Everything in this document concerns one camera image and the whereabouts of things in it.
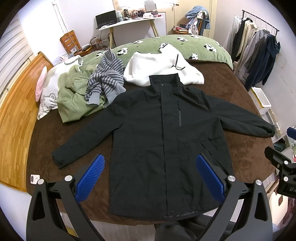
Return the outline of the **black jacket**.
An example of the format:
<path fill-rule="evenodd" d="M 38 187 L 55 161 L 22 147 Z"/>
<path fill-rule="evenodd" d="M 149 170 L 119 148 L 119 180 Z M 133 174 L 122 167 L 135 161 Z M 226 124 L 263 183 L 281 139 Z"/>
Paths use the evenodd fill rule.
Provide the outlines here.
<path fill-rule="evenodd" d="M 52 152 L 63 168 L 113 136 L 109 205 L 114 215 L 180 219 L 215 209 L 196 157 L 233 174 L 224 132 L 270 138 L 275 128 L 260 116 L 185 86 L 177 74 L 154 75 L 150 85 L 117 96 Z"/>

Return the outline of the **clothes rack with garments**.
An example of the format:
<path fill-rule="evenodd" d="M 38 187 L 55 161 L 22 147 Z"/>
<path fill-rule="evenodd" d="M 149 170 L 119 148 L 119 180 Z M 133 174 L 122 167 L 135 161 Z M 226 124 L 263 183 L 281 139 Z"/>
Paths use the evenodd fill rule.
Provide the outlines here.
<path fill-rule="evenodd" d="M 279 30 L 258 16 L 242 10 L 235 16 L 224 48 L 231 56 L 234 74 L 246 90 L 265 85 L 280 53 Z"/>

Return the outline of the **pile of clothes on chair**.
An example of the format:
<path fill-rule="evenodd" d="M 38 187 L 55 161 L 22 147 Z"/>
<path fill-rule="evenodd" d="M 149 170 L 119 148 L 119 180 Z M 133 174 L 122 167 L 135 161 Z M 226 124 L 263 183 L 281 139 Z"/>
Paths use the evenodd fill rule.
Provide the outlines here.
<path fill-rule="evenodd" d="M 204 30 L 211 28 L 209 12 L 203 6 L 194 6 L 185 17 L 188 22 L 174 26 L 175 33 L 203 36 Z"/>

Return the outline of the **white storage box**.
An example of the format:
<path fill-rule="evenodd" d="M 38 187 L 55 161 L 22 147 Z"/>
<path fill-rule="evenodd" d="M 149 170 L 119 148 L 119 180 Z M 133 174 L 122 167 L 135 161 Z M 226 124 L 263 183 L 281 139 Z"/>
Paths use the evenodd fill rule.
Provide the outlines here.
<path fill-rule="evenodd" d="M 266 114 L 266 112 L 271 108 L 271 103 L 261 88 L 252 87 L 249 91 L 249 95 L 256 105 L 260 115 Z"/>

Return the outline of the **white cartoon pillow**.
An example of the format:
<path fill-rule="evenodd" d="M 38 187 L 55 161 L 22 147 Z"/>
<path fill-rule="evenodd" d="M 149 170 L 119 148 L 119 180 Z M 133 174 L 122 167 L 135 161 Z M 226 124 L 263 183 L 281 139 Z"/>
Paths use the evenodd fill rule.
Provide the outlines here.
<path fill-rule="evenodd" d="M 68 73 L 70 68 L 75 65 L 78 67 L 83 65 L 83 59 L 80 55 L 60 62 L 48 71 L 40 97 L 37 120 L 45 117 L 51 110 L 58 108 L 57 98 L 61 88 L 58 79 L 62 74 Z"/>

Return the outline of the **wooden headboard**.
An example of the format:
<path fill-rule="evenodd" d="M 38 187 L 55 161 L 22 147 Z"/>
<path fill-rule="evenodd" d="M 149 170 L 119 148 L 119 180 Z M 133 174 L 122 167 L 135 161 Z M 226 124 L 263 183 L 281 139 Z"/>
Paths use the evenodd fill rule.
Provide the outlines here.
<path fill-rule="evenodd" d="M 32 132 L 39 106 L 35 102 L 37 80 L 44 67 L 54 65 L 42 53 L 24 69 L 1 106 L 1 184 L 26 192 L 26 168 Z"/>

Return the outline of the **green garment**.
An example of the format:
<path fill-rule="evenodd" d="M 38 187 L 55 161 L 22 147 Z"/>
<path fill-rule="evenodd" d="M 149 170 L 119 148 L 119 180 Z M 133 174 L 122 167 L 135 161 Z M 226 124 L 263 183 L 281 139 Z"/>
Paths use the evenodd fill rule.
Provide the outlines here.
<path fill-rule="evenodd" d="M 95 65 L 74 65 L 59 77 L 57 106 L 63 123 L 77 121 L 104 109 L 104 95 L 100 96 L 99 105 L 88 105 L 84 99 L 89 77 L 95 69 Z"/>

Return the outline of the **grey striped sweater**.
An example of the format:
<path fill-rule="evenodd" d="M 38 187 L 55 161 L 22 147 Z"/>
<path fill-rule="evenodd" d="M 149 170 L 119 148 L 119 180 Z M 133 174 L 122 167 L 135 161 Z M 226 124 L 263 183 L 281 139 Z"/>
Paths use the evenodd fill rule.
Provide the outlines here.
<path fill-rule="evenodd" d="M 104 106 L 109 106 L 115 98 L 124 93 L 124 64 L 111 49 L 101 58 L 94 73 L 89 77 L 84 99 L 88 105 L 100 105 L 100 97 L 105 96 Z"/>

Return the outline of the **pink pillow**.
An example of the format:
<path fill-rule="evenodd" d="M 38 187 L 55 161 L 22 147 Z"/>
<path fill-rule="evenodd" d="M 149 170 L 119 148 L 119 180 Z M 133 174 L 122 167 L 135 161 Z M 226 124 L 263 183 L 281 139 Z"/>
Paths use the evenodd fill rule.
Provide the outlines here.
<path fill-rule="evenodd" d="M 47 67 L 44 66 L 41 71 L 41 75 L 39 76 L 39 78 L 37 80 L 37 84 L 36 84 L 36 89 L 35 89 L 35 101 L 36 102 L 38 102 L 41 98 L 41 94 L 43 91 L 46 76 L 47 76 Z"/>

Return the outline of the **green cow print duvet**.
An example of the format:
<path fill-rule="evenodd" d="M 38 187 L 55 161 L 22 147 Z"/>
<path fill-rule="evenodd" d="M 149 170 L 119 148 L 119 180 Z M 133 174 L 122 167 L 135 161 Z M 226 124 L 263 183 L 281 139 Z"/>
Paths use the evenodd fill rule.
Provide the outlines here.
<path fill-rule="evenodd" d="M 233 69 L 230 54 L 216 40 L 205 36 L 165 35 L 147 38 L 115 47 L 112 52 L 126 65 L 135 52 L 159 53 L 165 44 L 174 46 L 185 59 L 222 62 Z"/>

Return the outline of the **white fleece garment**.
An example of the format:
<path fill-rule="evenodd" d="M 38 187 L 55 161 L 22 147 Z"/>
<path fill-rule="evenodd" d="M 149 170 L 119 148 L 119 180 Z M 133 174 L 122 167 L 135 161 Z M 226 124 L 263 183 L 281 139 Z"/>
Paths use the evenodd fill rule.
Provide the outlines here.
<path fill-rule="evenodd" d="M 178 74 L 184 85 L 204 84 L 203 74 L 190 65 L 171 44 L 166 43 L 159 53 L 135 52 L 128 61 L 123 73 L 125 81 L 140 87 L 150 85 L 152 75 Z"/>

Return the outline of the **wooden chair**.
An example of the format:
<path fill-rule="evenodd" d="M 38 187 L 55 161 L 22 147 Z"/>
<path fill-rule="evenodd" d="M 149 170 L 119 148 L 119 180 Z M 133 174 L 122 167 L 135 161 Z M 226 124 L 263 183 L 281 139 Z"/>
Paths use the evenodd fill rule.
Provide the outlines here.
<path fill-rule="evenodd" d="M 81 47 L 73 30 L 65 33 L 60 38 L 60 42 L 68 55 L 73 54 L 74 56 L 80 55 L 83 57 L 93 52 L 93 47 L 90 44 Z"/>

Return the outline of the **white desk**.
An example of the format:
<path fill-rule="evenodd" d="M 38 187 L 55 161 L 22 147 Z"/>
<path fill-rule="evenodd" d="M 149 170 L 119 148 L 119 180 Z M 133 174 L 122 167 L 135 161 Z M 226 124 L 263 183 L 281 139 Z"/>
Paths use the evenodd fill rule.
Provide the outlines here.
<path fill-rule="evenodd" d="M 109 34 L 109 39 L 112 39 L 116 46 L 120 46 L 137 40 L 165 36 L 167 34 L 166 16 L 163 13 L 162 16 L 150 19 L 121 21 L 103 26 L 98 30 Z"/>

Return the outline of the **black laptop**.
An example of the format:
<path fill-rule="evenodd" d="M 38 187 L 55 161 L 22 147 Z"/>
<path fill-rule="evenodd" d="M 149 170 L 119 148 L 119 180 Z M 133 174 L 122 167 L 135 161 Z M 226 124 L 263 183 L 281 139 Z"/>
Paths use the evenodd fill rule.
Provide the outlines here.
<path fill-rule="evenodd" d="M 97 28 L 100 29 L 103 26 L 108 26 L 117 23 L 116 11 L 108 11 L 106 13 L 97 15 L 95 17 Z"/>

